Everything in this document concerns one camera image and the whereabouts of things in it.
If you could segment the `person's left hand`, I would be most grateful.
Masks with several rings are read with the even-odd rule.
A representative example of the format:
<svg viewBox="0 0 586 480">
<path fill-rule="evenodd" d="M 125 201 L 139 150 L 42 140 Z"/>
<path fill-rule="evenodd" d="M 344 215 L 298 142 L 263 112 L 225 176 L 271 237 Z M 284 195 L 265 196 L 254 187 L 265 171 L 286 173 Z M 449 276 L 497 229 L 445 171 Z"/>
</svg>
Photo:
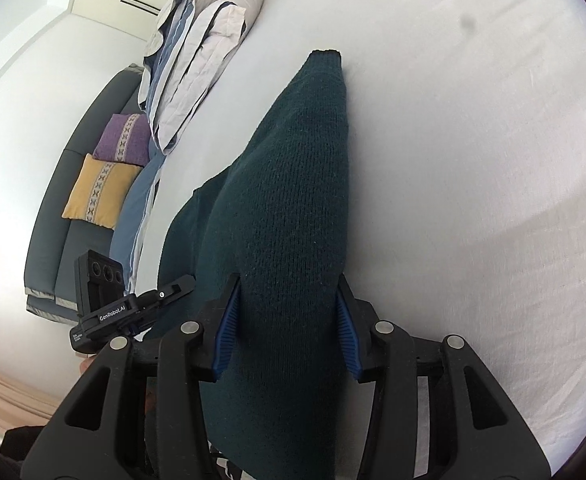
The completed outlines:
<svg viewBox="0 0 586 480">
<path fill-rule="evenodd" d="M 91 364 L 95 361 L 96 355 L 92 354 L 92 356 L 87 356 L 86 359 L 83 359 L 82 362 L 79 364 L 79 374 L 84 375 L 87 372 L 88 368 Z"/>
</svg>

